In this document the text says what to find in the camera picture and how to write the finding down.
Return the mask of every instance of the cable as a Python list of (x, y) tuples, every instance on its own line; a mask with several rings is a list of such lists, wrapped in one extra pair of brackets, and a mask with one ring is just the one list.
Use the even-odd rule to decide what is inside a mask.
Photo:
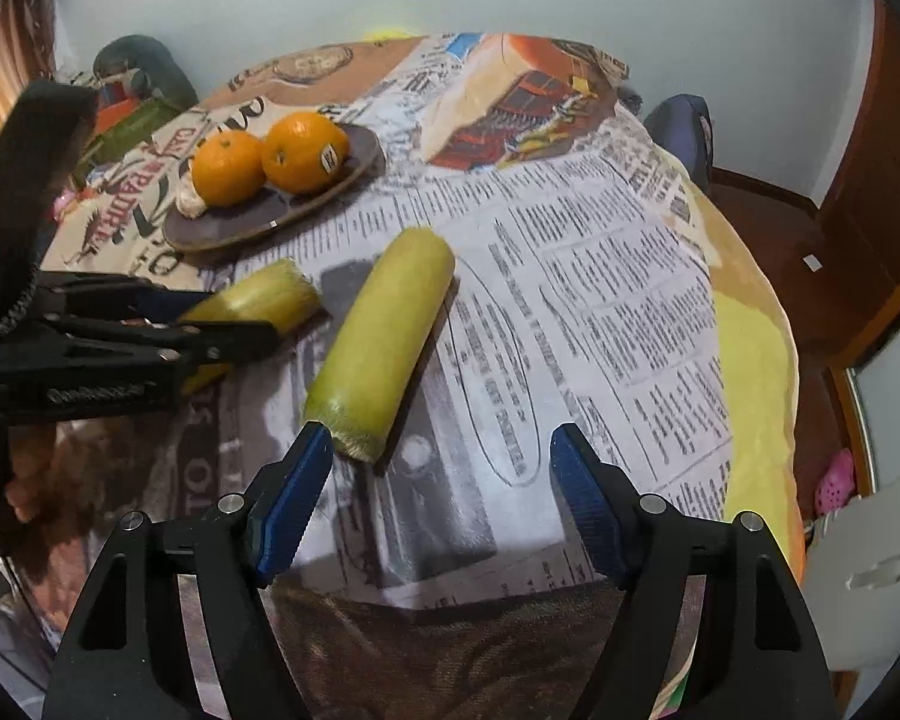
[(43, 629), (43, 620), (40, 619), (39, 615), (34, 609), (34, 605), (29, 601), (29, 596), (26, 595), (24, 586), (21, 583), (20, 578), (17, 576), (17, 572), (13, 568), (13, 563), (10, 561), (9, 557), (1, 557), (0, 561), (2, 562), (4, 568), (7, 570), (7, 574), (10, 575), (10, 581), (15, 584), (17, 592), (20, 594), (20, 597), (23, 598), (24, 605), (29, 610), (31, 617), (34, 618), (36, 628), (40, 632), (40, 638), (42, 638), (45, 645), (47, 645), (47, 650), (50, 653), (50, 656), (53, 657), (54, 655), (56, 655), (56, 650), (55, 648), (53, 648), (53, 645), (50, 644), (50, 639), (47, 637), (47, 632)]
[(10, 666), (10, 668), (12, 668), (15, 672), (17, 672), (17, 674), (19, 674), (21, 677), (23, 677), (27, 682), (29, 682), (31, 685), (33, 685), (41, 693), (47, 692), (47, 685), (41, 685), (41, 683), (39, 683), (34, 677), (31, 677), (31, 675), (29, 675), (28, 673), (26, 673), (26, 671), (21, 669), (20, 666), (15, 664), (7, 656), (7, 654), (5, 654), (2, 650), (0, 650), (0, 660), (3, 661), (8, 666)]

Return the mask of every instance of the newspaper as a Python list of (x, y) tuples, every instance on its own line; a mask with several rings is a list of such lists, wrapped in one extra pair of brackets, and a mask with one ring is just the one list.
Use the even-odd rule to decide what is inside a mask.
[[(459, 64), (425, 42), (366, 98), (324, 109), (373, 128), (386, 171), (216, 281), (290, 257), (330, 319), (192, 407), (220, 410), (220, 490), (247, 483), (293, 441), (374, 258), (408, 226), (447, 240), (455, 280), (394, 450), (377, 466), (335, 460), (293, 565), (308, 589), (367, 603), (431, 608), (599, 579), (549, 473), (564, 422), (684, 514), (719, 518), (730, 474), (711, 286), (680, 175), (634, 137), (635, 119), (504, 170), (426, 164), (413, 132)], [(623, 141), (621, 124), (634, 129)]]

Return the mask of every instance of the orange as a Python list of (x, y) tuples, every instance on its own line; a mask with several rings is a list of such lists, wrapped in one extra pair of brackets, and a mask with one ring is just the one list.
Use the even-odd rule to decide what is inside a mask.
[(319, 113), (298, 111), (266, 134), (264, 171), (278, 189), (312, 194), (333, 183), (349, 153), (346, 132)]
[(266, 183), (261, 143), (235, 129), (207, 138), (194, 154), (194, 189), (207, 205), (226, 206), (250, 199)]

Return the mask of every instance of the blue gripper pad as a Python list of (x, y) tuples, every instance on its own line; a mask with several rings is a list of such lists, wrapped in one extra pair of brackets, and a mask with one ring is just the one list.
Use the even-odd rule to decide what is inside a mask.
[(270, 584), (293, 562), (296, 548), (333, 466), (330, 431), (322, 424), (308, 423), (281, 464), (293, 464), (293, 468), (286, 475), (272, 506), (267, 512), (257, 512), (254, 507), (251, 513), (252, 517), (261, 517), (256, 573), (263, 586)]
[[(584, 452), (591, 457), (585, 458)], [(583, 546), (593, 567), (623, 588), (634, 579), (638, 566), (629, 565), (623, 524), (594, 478), (591, 469), (599, 466), (600, 459), (577, 425), (569, 423), (554, 430), (550, 437), (550, 468), (570, 507)], [(605, 470), (623, 474), (613, 466)]]

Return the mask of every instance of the yellow cloth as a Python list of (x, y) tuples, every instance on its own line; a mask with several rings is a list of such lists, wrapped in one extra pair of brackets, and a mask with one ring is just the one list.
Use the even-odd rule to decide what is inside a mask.
[(799, 581), (803, 526), (794, 480), (797, 346), (773, 287), (751, 252), (686, 168), (659, 146), (683, 175), (689, 221), (663, 210), (665, 223), (703, 252), (713, 283), (724, 396), (730, 412), (733, 461), (724, 517), (757, 512), (770, 525)]
[(787, 344), (773, 322), (756, 309), (721, 293), (714, 293), (713, 298), (733, 431), (724, 516), (730, 520), (746, 509), (758, 512), (799, 578), (803, 572), (802, 527), (785, 433), (790, 388)]
[(364, 40), (368, 43), (379, 43), (384, 40), (403, 40), (409, 37), (413, 37), (413, 35), (405, 29), (381, 28), (365, 33)]

